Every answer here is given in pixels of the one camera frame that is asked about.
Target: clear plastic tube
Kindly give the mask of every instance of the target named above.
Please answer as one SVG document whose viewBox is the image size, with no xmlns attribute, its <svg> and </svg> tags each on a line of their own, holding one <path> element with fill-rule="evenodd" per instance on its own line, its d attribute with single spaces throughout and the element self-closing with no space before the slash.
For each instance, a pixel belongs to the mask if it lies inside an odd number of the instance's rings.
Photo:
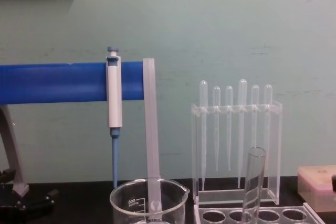
<svg viewBox="0 0 336 224">
<path fill-rule="evenodd" d="M 247 97 L 247 81 L 241 79 L 238 86 L 238 105 L 239 112 L 239 135 L 238 135 L 238 188 L 240 188 L 241 171 L 243 169 L 243 153 L 244 153 L 244 110 Z"/>
<path fill-rule="evenodd" d="M 232 128 L 232 106 L 233 106 L 233 88 L 231 86 L 226 87 L 225 91 L 225 103 L 228 106 L 228 112 L 226 114 L 226 154 L 227 164 L 229 170 L 231 170 L 231 128 Z"/>
<path fill-rule="evenodd" d="M 208 107 L 208 83 L 206 81 L 201 81 L 199 85 L 199 105 L 202 107 L 202 126 L 201 126 L 201 141 L 202 141 L 202 165 L 201 165 L 201 173 L 202 173 L 202 190 L 204 190 L 205 183 L 205 173 L 206 173 L 206 113 Z"/>
<path fill-rule="evenodd" d="M 259 104 L 259 86 L 253 85 L 251 89 L 252 119 L 251 119 L 251 145 L 257 146 L 257 105 Z"/>
<path fill-rule="evenodd" d="M 268 153 L 269 153 L 269 140 L 270 140 L 270 130 L 271 130 L 271 106 L 273 97 L 273 87 L 271 85 L 265 85 L 264 89 L 264 104 L 266 106 L 265 111 L 265 126 L 264 126 L 264 148 L 266 150 L 266 170 L 268 164 Z"/>
<path fill-rule="evenodd" d="M 221 105 L 221 91 L 220 87 L 216 86 L 213 89 L 212 99 L 213 106 L 215 107 L 214 113 L 214 141 L 215 141 L 215 158 L 216 170 L 218 171 L 218 156 L 219 156 L 219 107 Z"/>
<path fill-rule="evenodd" d="M 265 158 L 266 152 L 260 147 L 252 147 L 248 152 L 243 212 L 241 213 L 243 223 L 256 224 L 258 221 Z"/>
</svg>

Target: black countertop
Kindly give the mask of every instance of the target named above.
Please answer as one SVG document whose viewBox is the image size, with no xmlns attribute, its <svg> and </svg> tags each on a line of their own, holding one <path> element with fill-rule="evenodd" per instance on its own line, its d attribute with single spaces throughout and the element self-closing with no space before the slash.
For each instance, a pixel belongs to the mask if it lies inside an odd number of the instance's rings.
<svg viewBox="0 0 336 224">
<path fill-rule="evenodd" d="M 182 185 L 192 188 L 191 179 L 176 179 Z M 112 207 L 109 196 L 112 182 L 31 184 L 27 199 L 43 197 L 53 189 L 59 190 L 54 212 L 32 220 L 29 224 L 111 224 Z M 297 178 L 282 177 L 280 185 L 280 206 L 302 206 L 304 201 L 297 194 Z M 186 203 L 186 224 L 193 223 L 193 198 L 190 193 Z M 336 223 L 336 212 L 319 213 L 326 224 Z"/>
</svg>

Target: rack hole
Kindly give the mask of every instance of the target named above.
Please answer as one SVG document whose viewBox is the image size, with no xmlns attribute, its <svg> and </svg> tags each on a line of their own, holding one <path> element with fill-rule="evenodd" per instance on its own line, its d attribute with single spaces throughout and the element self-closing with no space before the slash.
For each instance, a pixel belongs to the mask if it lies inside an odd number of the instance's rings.
<svg viewBox="0 0 336 224">
<path fill-rule="evenodd" d="M 304 212 L 297 209 L 284 210 L 282 214 L 283 216 L 291 220 L 304 220 L 307 217 L 307 215 Z"/>
<path fill-rule="evenodd" d="M 259 211 L 258 218 L 260 220 L 265 220 L 265 221 L 276 221 L 276 220 L 280 219 L 280 216 L 275 211 L 262 210 L 262 211 Z"/>
<path fill-rule="evenodd" d="M 216 210 L 204 212 L 202 218 L 208 223 L 223 223 L 225 220 L 225 215 Z"/>
<path fill-rule="evenodd" d="M 235 222 L 241 222 L 241 217 L 242 216 L 242 213 L 241 211 L 233 211 L 229 214 L 229 217 L 234 220 Z M 247 215 L 247 218 L 246 218 L 247 222 L 250 222 L 251 221 L 251 215 Z"/>
</svg>

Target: glass beaker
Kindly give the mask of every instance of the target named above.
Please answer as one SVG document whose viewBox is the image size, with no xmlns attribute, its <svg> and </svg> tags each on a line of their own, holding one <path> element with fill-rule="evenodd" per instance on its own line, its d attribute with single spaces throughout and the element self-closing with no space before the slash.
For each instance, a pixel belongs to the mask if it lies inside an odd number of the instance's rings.
<svg viewBox="0 0 336 224">
<path fill-rule="evenodd" d="M 114 224 L 185 223 L 185 202 L 190 190 L 163 178 L 136 179 L 110 195 Z"/>
</svg>

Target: glass test tube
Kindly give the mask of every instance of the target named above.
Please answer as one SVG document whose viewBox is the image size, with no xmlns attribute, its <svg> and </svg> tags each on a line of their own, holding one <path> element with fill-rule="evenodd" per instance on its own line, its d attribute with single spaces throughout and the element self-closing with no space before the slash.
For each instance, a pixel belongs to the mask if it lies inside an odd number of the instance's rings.
<svg viewBox="0 0 336 224">
<path fill-rule="evenodd" d="M 260 207 L 260 192 L 263 188 L 266 151 L 252 147 L 248 152 L 242 222 L 256 224 Z"/>
</svg>

